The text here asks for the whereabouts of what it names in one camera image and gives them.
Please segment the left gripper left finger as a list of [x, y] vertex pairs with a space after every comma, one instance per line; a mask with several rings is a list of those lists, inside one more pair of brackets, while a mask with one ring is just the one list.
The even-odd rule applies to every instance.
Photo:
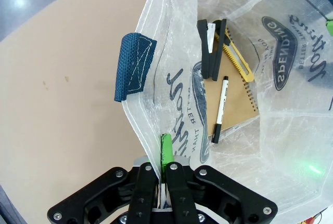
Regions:
[[126, 223], [151, 223], [157, 204], [158, 178], [147, 156], [130, 171], [114, 167], [47, 212], [50, 223], [101, 223], [128, 206]]

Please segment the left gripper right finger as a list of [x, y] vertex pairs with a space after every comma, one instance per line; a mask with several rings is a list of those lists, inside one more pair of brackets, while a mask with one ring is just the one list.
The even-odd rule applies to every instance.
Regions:
[[277, 205], [208, 165], [195, 170], [176, 161], [170, 134], [162, 134], [162, 182], [170, 197], [173, 223], [215, 223], [199, 218], [196, 205], [208, 208], [228, 223], [271, 223]]

